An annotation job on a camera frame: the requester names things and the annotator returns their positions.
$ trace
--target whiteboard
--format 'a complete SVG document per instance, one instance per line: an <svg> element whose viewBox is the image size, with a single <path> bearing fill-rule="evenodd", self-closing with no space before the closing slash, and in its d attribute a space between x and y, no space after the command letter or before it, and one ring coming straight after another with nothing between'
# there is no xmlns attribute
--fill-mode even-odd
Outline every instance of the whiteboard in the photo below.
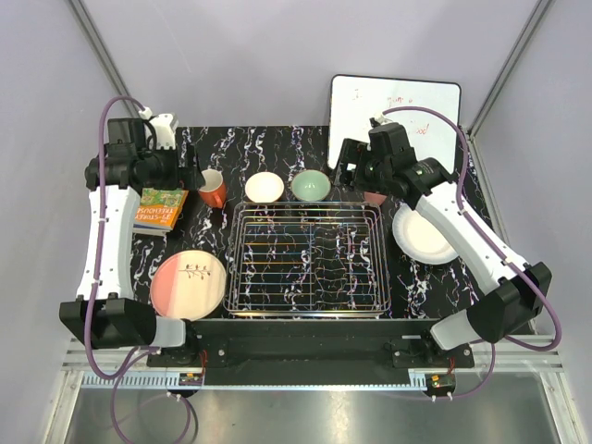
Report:
<svg viewBox="0 0 592 444"><path fill-rule="evenodd" d="M424 106L458 123L461 87L456 83L338 75L331 82L328 165L335 168L343 139L370 142L370 117L395 106ZM387 115L407 130L417 160L436 158L454 169L456 133L436 116L418 111Z"/></svg>

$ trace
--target book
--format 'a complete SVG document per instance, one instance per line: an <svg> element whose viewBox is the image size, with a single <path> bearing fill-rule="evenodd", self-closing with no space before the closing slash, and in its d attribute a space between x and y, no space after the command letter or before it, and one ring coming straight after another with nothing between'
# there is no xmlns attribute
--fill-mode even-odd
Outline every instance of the book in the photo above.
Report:
<svg viewBox="0 0 592 444"><path fill-rule="evenodd" d="M133 232L164 236L175 227L188 191L142 190L140 207L134 219Z"/></svg>

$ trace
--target marble table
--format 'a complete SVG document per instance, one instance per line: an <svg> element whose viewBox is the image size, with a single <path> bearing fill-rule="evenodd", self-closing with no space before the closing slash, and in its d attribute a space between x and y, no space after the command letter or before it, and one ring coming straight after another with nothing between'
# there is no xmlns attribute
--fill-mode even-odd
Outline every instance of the marble table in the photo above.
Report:
<svg viewBox="0 0 592 444"><path fill-rule="evenodd" d="M293 200L288 184L304 169L327 169L328 127L224 127L179 128L178 144L195 144L202 169L221 171L228 186L223 209L206 206L191 192L175 229L165 238L134 235L131 277L136 298L150 301L150 284L156 269L172 254L204 250L227 263L228 238L235 206L245 199L244 185L254 173L273 171L287 184L286 199ZM460 168L462 150L457 147ZM488 223L485 201L470 160L465 197ZM328 201L361 202L363 194L333 188ZM440 318L478 301L482 293L461 259L448 265L423 265L401 252L392 238L391 221L400 202L389 197L382 217L387 244L391 309L385 317Z"/></svg>

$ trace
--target white wall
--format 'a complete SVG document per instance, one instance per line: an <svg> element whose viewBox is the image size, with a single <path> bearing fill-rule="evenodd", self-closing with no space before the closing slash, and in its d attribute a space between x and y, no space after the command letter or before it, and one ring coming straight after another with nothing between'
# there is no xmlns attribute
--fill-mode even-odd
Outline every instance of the white wall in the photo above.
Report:
<svg viewBox="0 0 592 444"><path fill-rule="evenodd" d="M131 92L185 125L328 123L335 74L462 85L475 118L536 0L85 0Z"/></svg>
<svg viewBox="0 0 592 444"><path fill-rule="evenodd" d="M561 357L590 437L591 17L590 2L555 2L476 137L512 246L553 273Z"/></svg>
<svg viewBox="0 0 592 444"><path fill-rule="evenodd" d="M0 41L0 442L37 443L69 338L59 303L84 266L84 167L114 94L63 0L4 1Z"/></svg>

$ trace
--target metal wire rack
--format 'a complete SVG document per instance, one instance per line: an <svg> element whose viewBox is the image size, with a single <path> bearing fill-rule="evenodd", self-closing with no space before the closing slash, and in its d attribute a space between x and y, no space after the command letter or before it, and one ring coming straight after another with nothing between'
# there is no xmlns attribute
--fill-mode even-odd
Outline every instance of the metal wire rack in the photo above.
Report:
<svg viewBox="0 0 592 444"><path fill-rule="evenodd" d="M228 251L233 315L374 317L390 307L376 205L240 203Z"/></svg>

